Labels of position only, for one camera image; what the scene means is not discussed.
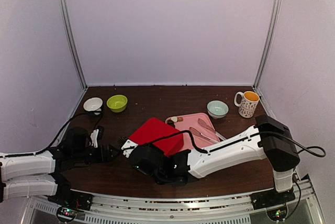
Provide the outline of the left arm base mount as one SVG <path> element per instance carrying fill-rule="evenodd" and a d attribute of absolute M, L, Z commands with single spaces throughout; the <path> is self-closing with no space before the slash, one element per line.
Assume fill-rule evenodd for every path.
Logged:
<path fill-rule="evenodd" d="M 76 210 L 90 210 L 93 195 L 89 193 L 70 190 L 63 194 L 48 196 L 48 201 L 56 203 L 60 206 L 69 207 Z"/>

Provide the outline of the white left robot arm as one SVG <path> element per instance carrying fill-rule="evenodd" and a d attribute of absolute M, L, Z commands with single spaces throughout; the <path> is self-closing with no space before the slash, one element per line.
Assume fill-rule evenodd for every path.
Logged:
<path fill-rule="evenodd" d="M 16 197 L 50 196 L 64 205 L 77 201 L 63 172 L 91 164 L 110 163 L 120 153 L 99 141 L 104 133 L 71 128 L 55 147 L 35 153 L 1 154 L 1 201 Z"/>

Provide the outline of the red tin lid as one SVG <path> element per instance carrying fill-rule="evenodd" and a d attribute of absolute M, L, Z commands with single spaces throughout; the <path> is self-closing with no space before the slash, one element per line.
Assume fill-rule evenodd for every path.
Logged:
<path fill-rule="evenodd" d="M 167 137 L 180 131 L 157 118 L 150 118 L 129 139 L 136 144 L 149 143 L 158 138 Z M 160 140 L 154 145 L 164 152 L 165 156 L 178 153 L 183 147 L 183 134 Z"/>

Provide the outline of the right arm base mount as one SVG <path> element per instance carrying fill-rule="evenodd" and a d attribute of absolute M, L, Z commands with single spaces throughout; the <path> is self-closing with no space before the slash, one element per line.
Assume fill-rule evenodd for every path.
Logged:
<path fill-rule="evenodd" d="M 253 193 L 250 195 L 254 210 L 269 208 L 295 200 L 293 190 L 278 193 L 275 189 Z"/>

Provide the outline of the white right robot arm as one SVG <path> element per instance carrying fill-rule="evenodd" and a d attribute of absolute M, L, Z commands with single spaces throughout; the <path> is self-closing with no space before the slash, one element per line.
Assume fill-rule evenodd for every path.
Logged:
<path fill-rule="evenodd" d="M 156 143 L 187 134 L 192 149 L 166 156 Z M 300 162 L 289 128 L 267 115 L 256 117 L 256 123 L 227 140 L 200 148 L 190 130 L 139 144 L 120 138 L 123 155 L 137 171 L 154 178 L 161 185 L 185 185 L 209 174 L 241 163 L 268 159 L 273 169 L 275 187 L 268 198 L 279 204 L 293 187 L 293 174 Z"/>

